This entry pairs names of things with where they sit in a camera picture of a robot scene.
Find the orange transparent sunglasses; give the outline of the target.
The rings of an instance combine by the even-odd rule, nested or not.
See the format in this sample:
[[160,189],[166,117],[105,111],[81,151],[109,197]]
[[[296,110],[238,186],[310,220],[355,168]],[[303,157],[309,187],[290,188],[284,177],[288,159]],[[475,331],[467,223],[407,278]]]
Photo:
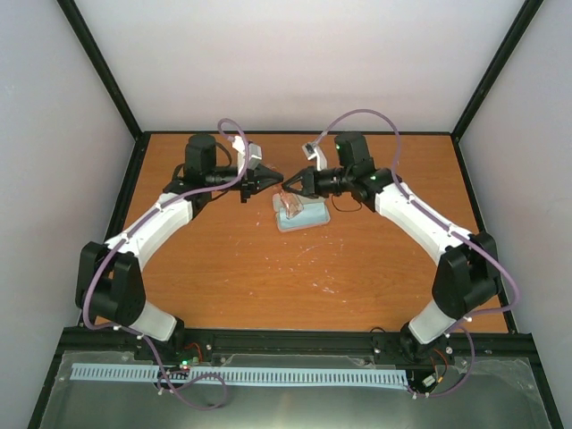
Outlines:
[[299,197],[284,189],[280,192],[280,200],[287,219],[292,219],[297,215],[300,215],[304,209],[303,203],[300,201]]

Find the pink glasses case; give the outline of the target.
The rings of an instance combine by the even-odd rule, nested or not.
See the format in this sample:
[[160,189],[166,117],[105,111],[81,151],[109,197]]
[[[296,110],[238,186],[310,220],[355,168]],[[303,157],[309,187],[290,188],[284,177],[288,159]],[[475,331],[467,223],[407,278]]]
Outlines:
[[289,232],[303,230],[326,225],[331,221],[330,212],[325,204],[324,198],[300,197],[299,200],[302,205],[302,211],[294,217],[288,218],[281,197],[278,194],[273,195],[273,210],[275,212],[278,231]]

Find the light blue cleaning cloth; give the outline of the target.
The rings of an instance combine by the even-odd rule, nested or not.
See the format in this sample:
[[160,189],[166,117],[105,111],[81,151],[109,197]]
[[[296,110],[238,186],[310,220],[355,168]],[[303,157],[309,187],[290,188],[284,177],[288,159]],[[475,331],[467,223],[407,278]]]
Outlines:
[[280,230],[296,230],[304,229],[330,222],[330,214],[325,204],[309,204],[304,205],[301,214],[292,219],[287,219],[283,207],[277,214],[277,226]]

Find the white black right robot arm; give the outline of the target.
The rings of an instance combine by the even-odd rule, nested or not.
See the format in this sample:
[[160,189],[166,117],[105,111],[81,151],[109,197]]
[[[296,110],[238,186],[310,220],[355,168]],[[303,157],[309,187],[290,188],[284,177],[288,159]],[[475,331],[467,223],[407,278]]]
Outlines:
[[493,264],[496,243],[486,232],[473,234],[452,223],[391,169],[376,167],[362,133],[344,132],[335,137],[334,145],[339,166],[326,168],[321,148],[308,143],[303,150],[316,164],[290,177],[282,188],[304,198],[348,192],[400,227],[435,262],[431,300],[400,330],[402,355],[418,361],[455,323],[499,294],[500,271]]

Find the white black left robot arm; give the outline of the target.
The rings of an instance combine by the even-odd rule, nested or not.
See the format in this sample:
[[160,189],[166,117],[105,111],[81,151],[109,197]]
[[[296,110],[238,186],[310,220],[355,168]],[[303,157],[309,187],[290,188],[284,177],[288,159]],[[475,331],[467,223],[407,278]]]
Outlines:
[[157,201],[131,226],[103,243],[90,241],[80,252],[76,305],[92,330],[124,329],[155,341],[166,359],[186,349],[183,321],[147,297],[142,272],[160,247],[193,221],[213,193],[237,191],[241,202],[282,182],[283,176],[262,162],[262,149],[241,136],[230,139],[237,160],[217,163],[221,146],[209,134],[196,134],[185,147],[185,160]]

